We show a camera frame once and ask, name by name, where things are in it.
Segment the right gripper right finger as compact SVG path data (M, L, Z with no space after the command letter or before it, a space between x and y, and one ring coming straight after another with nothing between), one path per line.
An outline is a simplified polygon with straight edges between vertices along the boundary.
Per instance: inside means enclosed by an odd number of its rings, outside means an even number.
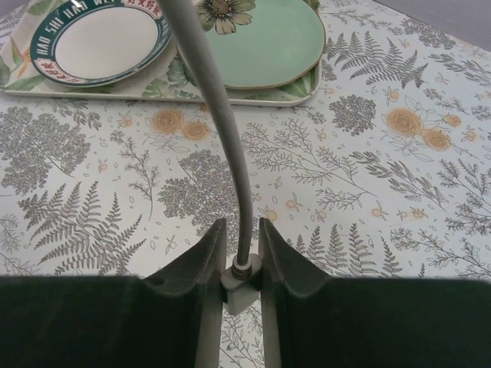
M490 285L335 278L260 222L268 367L488 367Z

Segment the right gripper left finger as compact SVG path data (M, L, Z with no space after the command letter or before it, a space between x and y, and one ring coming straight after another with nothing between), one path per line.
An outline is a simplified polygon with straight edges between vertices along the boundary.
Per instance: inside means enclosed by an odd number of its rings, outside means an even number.
M1 279L3 367L216 367L226 223L147 278Z

